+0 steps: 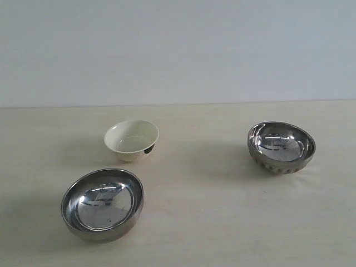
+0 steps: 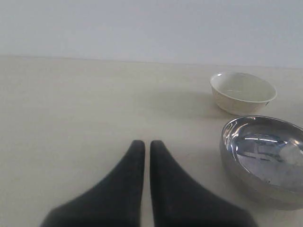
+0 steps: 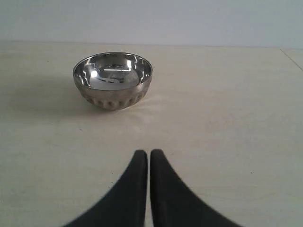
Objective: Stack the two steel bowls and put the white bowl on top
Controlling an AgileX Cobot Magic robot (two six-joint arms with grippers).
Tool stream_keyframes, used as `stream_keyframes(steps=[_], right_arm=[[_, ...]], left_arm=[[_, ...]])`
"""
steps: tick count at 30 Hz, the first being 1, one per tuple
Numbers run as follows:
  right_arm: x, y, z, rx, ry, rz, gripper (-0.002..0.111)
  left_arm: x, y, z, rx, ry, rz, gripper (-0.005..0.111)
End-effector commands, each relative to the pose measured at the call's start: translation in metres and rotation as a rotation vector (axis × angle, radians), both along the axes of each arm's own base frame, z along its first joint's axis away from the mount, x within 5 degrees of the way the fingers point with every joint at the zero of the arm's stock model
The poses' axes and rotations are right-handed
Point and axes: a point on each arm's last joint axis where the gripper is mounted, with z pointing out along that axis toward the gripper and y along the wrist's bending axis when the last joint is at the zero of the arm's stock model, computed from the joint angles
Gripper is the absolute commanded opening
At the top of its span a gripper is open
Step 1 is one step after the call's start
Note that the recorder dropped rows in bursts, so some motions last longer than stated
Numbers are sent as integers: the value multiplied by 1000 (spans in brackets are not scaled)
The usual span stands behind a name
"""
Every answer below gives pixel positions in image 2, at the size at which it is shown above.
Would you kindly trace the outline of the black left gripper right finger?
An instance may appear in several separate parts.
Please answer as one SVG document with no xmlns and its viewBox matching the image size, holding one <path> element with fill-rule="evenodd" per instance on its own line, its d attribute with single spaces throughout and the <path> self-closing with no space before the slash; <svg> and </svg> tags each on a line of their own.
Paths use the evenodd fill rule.
<svg viewBox="0 0 303 227">
<path fill-rule="evenodd" d="M 254 227 L 244 209 L 195 181 L 161 140 L 150 144 L 150 188 L 157 227 Z"/>
</svg>

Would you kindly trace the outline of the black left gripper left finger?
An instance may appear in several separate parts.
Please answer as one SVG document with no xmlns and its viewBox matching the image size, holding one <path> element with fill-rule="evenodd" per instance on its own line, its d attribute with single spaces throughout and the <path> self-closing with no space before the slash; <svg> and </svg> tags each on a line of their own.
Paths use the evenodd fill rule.
<svg viewBox="0 0 303 227">
<path fill-rule="evenodd" d="M 145 144 L 134 140 L 97 185 L 45 217 L 43 227 L 138 227 L 144 182 Z"/>
</svg>

